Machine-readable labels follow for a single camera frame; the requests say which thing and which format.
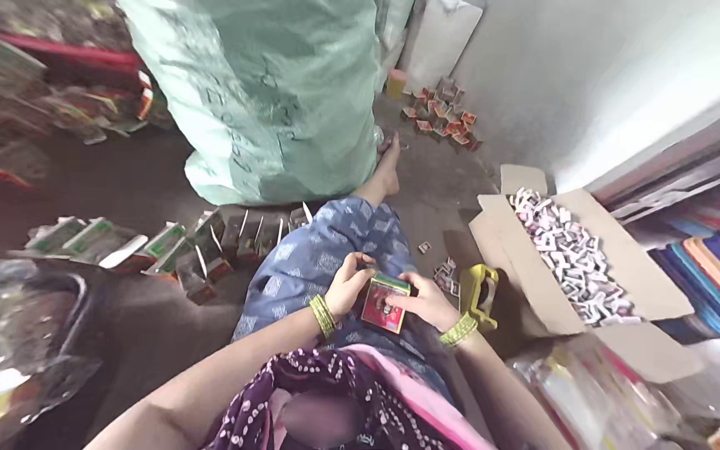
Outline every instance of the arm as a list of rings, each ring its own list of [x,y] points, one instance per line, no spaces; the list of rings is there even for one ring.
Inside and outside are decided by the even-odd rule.
[[[388,304],[414,312],[440,333],[454,327],[460,313],[434,281],[415,273],[399,278],[413,283],[418,297],[389,297]],[[507,450],[522,450],[526,445],[541,450],[570,449],[541,404],[478,331],[457,345],[457,360],[477,393],[496,445]]]
[[[336,320],[349,312],[358,292],[374,275],[373,269],[357,271],[358,262],[375,261],[362,253],[347,255],[326,293],[327,307]],[[320,334],[309,307],[287,315],[163,384],[116,418],[85,450],[198,448],[213,420],[272,355],[312,345]]]

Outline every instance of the bangle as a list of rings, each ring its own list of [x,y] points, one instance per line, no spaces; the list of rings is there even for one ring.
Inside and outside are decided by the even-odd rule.
[[[477,325],[474,318],[466,312],[452,328],[449,328],[448,332],[441,335],[441,342],[449,347],[454,347],[464,340],[466,336],[473,333],[477,329]]]
[[[326,307],[324,297],[316,295],[313,300],[310,301],[310,309],[315,314],[315,320],[318,322],[318,326],[321,327],[321,332],[324,333],[324,337],[328,338],[335,331],[335,319],[332,317],[329,308]]]

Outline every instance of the white wall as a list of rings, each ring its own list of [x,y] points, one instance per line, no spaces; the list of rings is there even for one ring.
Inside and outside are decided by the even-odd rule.
[[[489,0],[482,17],[453,76],[483,157],[545,169],[558,191],[720,104],[720,0]]]

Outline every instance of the blue patterned pants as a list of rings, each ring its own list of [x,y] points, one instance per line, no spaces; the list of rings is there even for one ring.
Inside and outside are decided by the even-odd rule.
[[[249,284],[232,340],[309,306],[315,295],[324,295],[346,255],[353,251],[375,258],[386,275],[416,271],[399,218],[387,204],[377,208],[354,196],[332,200],[318,210],[313,223],[287,235],[265,258]],[[361,321],[357,307],[363,305],[359,303],[338,324],[325,347],[367,343],[412,368],[451,402],[443,379],[424,356],[425,336],[435,331],[406,315],[401,333],[395,335]]]

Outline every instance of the carton flap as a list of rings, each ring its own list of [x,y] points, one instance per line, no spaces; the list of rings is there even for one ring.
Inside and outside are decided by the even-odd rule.
[[[696,353],[652,323],[612,325],[593,333],[635,373],[652,383],[668,383],[704,369]]]
[[[515,164],[502,164],[502,189],[505,195],[515,194],[519,189],[532,188],[541,194],[546,194],[546,174],[535,167],[517,166]]]
[[[474,234],[485,263],[507,267],[508,276],[517,278],[535,315],[546,329],[558,335],[585,331],[585,324],[548,270],[524,227],[513,213],[505,195],[480,195],[482,213],[472,221]]]
[[[624,288],[624,299],[635,304],[635,314],[647,320],[693,314],[685,294],[591,194],[577,189],[555,195],[555,201],[568,208],[591,235],[601,238],[610,266],[607,275]]]

